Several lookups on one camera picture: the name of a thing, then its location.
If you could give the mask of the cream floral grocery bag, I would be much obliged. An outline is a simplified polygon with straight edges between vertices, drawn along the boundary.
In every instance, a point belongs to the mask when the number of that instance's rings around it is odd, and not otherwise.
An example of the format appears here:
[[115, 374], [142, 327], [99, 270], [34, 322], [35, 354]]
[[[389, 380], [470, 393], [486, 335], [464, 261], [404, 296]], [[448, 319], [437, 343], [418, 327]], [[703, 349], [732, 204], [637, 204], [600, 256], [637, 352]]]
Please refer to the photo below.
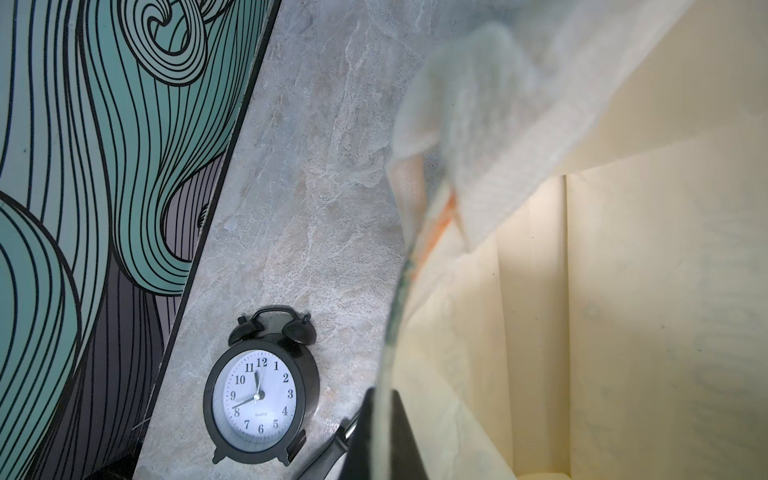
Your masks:
[[399, 108], [427, 479], [767, 475], [767, 5], [465, 8]]

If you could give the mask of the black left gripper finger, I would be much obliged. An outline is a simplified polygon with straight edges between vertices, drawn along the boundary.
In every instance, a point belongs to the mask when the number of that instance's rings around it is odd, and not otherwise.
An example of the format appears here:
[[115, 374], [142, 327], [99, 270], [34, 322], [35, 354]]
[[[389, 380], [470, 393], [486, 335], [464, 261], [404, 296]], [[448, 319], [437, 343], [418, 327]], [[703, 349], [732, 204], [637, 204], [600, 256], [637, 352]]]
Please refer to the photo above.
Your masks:
[[[364, 396], [357, 426], [350, 436], [349, 448], [339, 478], [368, 480], [373, 478], [372, 452], [374, 439], [374, 388]], [[428, 478], [417, 442], [410, 426], [401, 396], [392, 390], [392, 413], [387, 462], [390, 479], [425, 480]]]

